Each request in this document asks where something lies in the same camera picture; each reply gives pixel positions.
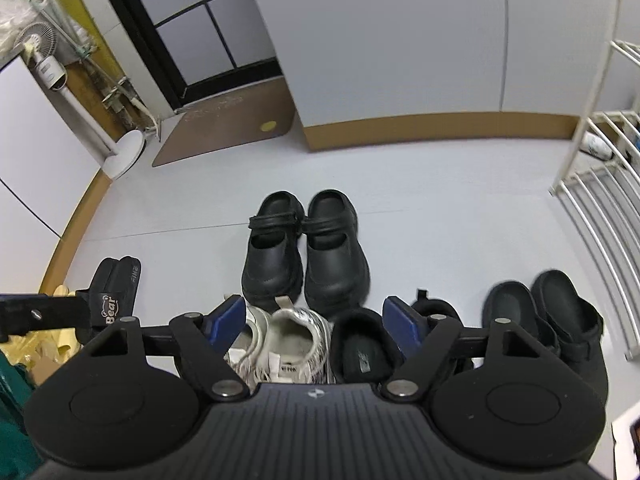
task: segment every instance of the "fan base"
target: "fan base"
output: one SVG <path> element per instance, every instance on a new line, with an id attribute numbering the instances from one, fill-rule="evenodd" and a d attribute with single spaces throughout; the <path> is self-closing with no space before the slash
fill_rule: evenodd
<path id="1" fill-rule="evenodd" d="M 116 145 L 118 154 L 108 156 L 102 165 L 102 170 L 111 180 L 122 176 L 138 160 L 145 146 L 145 136 L 140 130 L 131 130 Z"/>

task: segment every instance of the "fan head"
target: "fan head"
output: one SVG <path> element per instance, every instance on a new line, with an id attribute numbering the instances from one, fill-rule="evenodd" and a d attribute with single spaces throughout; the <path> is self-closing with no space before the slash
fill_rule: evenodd
<path id="1" fill-rule="evenodd" d="M 56 50 L 58 37 L 49 23 L 33 22 L 18 34 L 14 46 L 20 44 L 29 46 L 42 57 L 49 57 Z"/>

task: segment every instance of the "yellow circle on mat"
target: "yellow circle on mat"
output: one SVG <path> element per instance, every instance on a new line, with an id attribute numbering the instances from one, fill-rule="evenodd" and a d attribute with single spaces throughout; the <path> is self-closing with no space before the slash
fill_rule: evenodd
<path id="1" fill-rule="evenodd" d="M 267 122 L 262 123 L 260 125 L 260 130 L 262 132 L 270 132 L 271 130 L 273 130 L 276 127 L 277 124 L 278 123 L 276 121 L 267 121 Z"/>

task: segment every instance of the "wooden baseboard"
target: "wooden baseboard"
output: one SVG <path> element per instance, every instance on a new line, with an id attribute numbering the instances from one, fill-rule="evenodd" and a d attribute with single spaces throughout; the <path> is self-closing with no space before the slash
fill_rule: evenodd
<path id="1" fill-rule="evenodd" d="M 570 139 L 577 116 L 528 112 L 460 112 L 362 119 L 306 126 L 312 150 L 411 140 Z"/>
<path id="2" fill-rule="evenodd" d="M 64 283 L 82 237 L 110 185 L 109 177 L 98 171 L 58 242 L 40 285 L 41 294 L 53 294 L 56 287 Z"/>

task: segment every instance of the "black door frame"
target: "black door frame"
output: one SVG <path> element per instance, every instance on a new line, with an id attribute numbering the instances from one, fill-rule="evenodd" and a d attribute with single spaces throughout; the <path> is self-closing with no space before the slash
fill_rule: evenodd
<path id="1" fill-rule="evenodd" d="M 206 2 L 211 0 L 201 0 L 200 2 L 181 10 L 176 15 L 183 14 L 200 5 L 204 5 L 209 13 L 214 26 L 220 36 L 220 40 L 229 54 L 234 68 L 228 72 L 217 74 L 202 81 L 187 85 L 180 74 L 178 67 L 171 58 L 169 51 L 164 46 L 160 35 L 156 31 L 157 25 L 151 21 L 141 0 L 110 0 L 113 9 L 116 11 L 124 29 L 131 38 L 133 45 L 140 54 L 149 72 L 158 84 L 160 91 L 174 109 L 245 84 L 261 81 L 270 77 L 282 75 L 282 70 L 276 58 L 262 60 L 256 63 L 238 67 L 233 60 L 231 53 L 226 46 L 225 40 L 220 33 L 218 24 L 210 13 Z"/>

